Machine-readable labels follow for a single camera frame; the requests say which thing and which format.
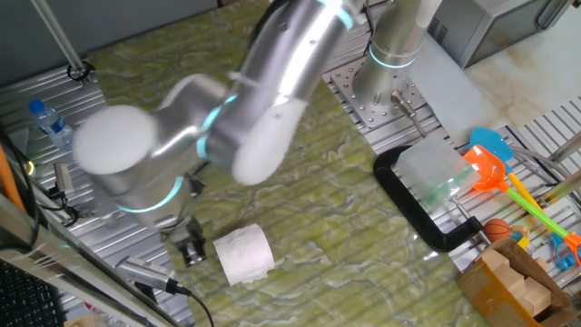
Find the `basketball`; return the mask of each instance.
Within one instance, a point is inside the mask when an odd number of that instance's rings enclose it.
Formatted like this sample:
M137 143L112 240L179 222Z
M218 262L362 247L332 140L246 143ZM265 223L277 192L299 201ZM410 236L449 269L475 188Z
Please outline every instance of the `basketball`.
M491 242L498 241L510 237L510 226L502 219L493 218L484 224L484 234Z

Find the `plastic water bottle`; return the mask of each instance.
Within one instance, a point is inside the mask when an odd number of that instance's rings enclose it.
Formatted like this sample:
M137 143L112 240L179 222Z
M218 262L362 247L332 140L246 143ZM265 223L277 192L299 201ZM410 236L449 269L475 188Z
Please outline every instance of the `plastic water bottle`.
M73 150L73 129L54 108L44 105L40 100L33 100L28 104L28 109L33 113L34 123L51 138L57 148Z

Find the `blue bottle cap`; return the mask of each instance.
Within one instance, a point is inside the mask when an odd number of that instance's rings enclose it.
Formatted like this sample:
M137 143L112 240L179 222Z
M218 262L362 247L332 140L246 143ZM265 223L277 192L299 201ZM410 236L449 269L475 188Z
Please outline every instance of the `blue bottle cap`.
M44 110L44 102L33 100L28 104L28 109L35 114L41 113Z

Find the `microwave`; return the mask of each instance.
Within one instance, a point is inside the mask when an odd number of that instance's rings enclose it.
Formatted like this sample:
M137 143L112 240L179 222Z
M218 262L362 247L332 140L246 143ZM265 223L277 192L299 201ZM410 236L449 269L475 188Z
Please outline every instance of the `microwave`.
M443 0L428 32L462 68L552 27L573 0Z

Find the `green marble pattern surface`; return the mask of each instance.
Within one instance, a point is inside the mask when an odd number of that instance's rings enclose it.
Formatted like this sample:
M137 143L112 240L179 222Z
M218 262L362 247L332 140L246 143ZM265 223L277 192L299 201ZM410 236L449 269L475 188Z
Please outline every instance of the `green marble pattern surface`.
M108 104L153 110L189 74L226 82L267 5L244 0L91 54ZM247 187L217 167L202 172L208 187L194 213L209 259L182 270L182 282L217 326L486 326L457 287L452 261L427 247L375 181L374 159L321 82L269 180ZM231 287L212 241L251 223L264 230L276 269Z

